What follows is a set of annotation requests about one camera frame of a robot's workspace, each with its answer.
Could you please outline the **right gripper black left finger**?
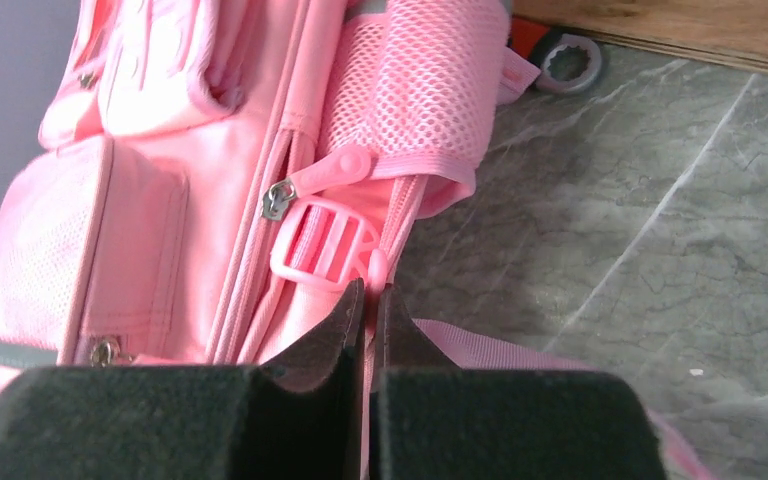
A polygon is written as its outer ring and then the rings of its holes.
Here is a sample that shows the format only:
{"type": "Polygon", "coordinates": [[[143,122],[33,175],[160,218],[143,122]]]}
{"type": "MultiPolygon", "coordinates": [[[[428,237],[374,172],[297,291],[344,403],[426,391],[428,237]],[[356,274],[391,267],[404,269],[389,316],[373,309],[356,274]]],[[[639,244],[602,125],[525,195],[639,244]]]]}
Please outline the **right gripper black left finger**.
{"type": "Polygon", "coordinates": [[[365,292],[261,366],[52,367],[0,396],[0,479],[357,479],[365,292]]]}

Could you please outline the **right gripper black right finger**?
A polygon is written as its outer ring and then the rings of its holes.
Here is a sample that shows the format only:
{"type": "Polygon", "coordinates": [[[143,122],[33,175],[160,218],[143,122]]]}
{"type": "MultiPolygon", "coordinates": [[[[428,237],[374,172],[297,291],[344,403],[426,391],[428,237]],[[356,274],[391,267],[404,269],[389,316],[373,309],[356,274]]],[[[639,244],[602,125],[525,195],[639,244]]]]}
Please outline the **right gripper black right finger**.
{"type": "Polygon", "coordinates": [[[460,367],[398,289],[377,313],[373,479],[662,479],[659,440],[631,387],[583,370],[460,367]]]}

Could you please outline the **pink student backpack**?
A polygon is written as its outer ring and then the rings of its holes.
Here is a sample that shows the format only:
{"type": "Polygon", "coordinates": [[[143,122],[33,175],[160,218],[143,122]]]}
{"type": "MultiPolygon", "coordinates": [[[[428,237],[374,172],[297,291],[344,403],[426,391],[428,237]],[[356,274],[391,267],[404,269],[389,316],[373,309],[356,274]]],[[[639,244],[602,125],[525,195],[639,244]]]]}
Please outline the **pink student backpack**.
{"type": "MultiPolygon", "coordinates": [[[[415,222],[474,193],[497,106],[535,76],[511,16],[508,1],[83,2],[43,153],[0,208],[0,396],[52,367],[261,366],[357,280],[357,479],[373,479],[378,303],[415,222]]],[[[460,367],[598,372],[409,315],[460,367]]],[[[643,409],[662,479],[709,478],[643,409]]]]}

